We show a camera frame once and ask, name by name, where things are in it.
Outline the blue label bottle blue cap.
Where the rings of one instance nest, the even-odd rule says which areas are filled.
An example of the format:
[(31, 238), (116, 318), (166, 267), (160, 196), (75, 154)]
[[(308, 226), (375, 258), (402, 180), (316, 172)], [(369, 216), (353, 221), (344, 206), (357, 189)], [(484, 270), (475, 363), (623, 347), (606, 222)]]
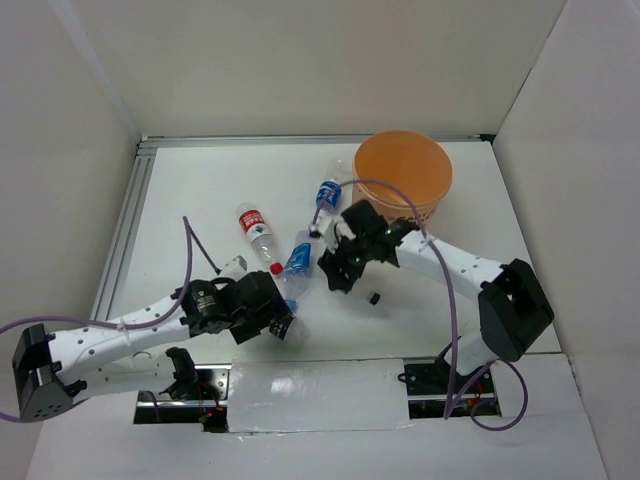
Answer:
[(293, 313), (297, 311), (301, 297), (309, 288), (316, 250), (317, 242), (308, 230), (301, 230), (296, 234), (282, 277), (282, 296)]

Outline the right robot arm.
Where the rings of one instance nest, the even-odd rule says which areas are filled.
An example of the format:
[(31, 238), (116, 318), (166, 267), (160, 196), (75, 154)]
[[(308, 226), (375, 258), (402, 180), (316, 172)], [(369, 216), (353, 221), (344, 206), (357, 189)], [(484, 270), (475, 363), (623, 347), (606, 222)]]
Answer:
[(339, 215), (320, 215), (312, 231), (325, 244), (318, 265), (332, 291), (350, 292), (377, 261), (436, 280), (477, 305), (478, 329), (456, 336), (439, 356), (436, 379), (448, 392), (460, 391), (487, 363), (518, 361), (555, 318), (526, 261), (476, 256), (423, 234), (413, 221), (387, 222), (366, 200)]

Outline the red label clear bottle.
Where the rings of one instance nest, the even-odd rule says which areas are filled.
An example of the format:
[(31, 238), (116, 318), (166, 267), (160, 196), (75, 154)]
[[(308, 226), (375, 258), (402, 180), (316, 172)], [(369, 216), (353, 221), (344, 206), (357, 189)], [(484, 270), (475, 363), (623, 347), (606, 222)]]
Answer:
[(262, 265), (274, 276), (283, 272), (283, 265), (275, 247), (275, 239), (261, 211), (250, 202), (236, 208), (236, 217), (252, 250)]

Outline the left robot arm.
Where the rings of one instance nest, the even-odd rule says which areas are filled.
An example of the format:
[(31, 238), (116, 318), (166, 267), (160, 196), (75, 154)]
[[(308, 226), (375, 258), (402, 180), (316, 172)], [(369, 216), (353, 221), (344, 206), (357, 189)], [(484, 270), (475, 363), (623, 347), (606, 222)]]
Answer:
[(19, 421), (55, 418), (89, 398), (151, 391), (182, 400), (199, 378), (181, 342), (229, 332), (242, 344), (269, 331), (283, 339), (294, 321), (267, 272), (193, 280), (162, 300), (115, 320), (49, 332), (38, 321), (13, 359)]

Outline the blue label bottle white neck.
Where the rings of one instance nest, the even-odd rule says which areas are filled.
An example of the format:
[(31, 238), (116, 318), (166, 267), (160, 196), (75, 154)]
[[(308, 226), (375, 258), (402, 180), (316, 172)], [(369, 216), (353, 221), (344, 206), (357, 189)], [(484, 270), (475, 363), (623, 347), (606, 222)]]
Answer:
[(346, 161), (342, 159), (330, 161), (316, 193), (313, 224), (316, 224), (321, 216), (335, 215), (338, 212), (343, 197), (343, 183), (350, 179), (350, 167)]

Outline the white taped cover sheet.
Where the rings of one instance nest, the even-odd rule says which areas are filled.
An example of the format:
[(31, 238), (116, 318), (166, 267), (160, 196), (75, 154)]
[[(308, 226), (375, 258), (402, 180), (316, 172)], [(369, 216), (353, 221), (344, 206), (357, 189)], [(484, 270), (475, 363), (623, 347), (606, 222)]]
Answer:
[(410, 426), (399, 359), (238, 363), (229, 377), (234, 433), (396, 430)]

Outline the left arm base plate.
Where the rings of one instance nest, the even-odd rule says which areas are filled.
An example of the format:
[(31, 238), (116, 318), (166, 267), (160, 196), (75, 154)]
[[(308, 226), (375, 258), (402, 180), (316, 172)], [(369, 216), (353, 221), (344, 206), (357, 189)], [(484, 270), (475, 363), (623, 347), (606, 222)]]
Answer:
[(134, 425), (197, 425), (203, 432), (227, 433), (230, 364), (196, 366), (198, 382), (180, 399), (167, 393), (138, 393)]

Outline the aluminium table edge rail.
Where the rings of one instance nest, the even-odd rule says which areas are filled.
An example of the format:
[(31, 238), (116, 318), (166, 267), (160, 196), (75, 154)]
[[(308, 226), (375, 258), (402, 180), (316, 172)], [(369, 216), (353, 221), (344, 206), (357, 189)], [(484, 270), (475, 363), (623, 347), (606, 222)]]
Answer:
[[(245, 201), (263, 213), (277, 252), (288, 254), (312, 217), (328, 164), (350, 160), (359, 145), (353, 136), (145, 141), (94, 316), (106, 320), (162, 298), (182, 283), (186, 265), (197, 279), (238, 255), (259, 269), (235, 213)], [(323, 274), (314, 273), (299, 310), (310, 330), (301, 348), (269, 334), (237, 345), (222, 333), (193, 339), (188, 349), (206, 361), (333, 360), (430, 356), (447, 344), (449, 308), (439, 283), (372, 262), (356, 286), (377, 290), (379, 303), (330, 292)]]

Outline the orange plastic bin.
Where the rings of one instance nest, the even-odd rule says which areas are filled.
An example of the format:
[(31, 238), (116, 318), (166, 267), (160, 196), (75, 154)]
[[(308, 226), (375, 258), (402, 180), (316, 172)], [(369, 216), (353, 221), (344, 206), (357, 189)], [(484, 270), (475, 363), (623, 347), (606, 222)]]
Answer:
[(377, 133), (357, 149), (352, 201), (365, 199), (391, 223), (398, 218), (428, 223), (452, 185), (446, 152), (430, 137), (413, 131)]

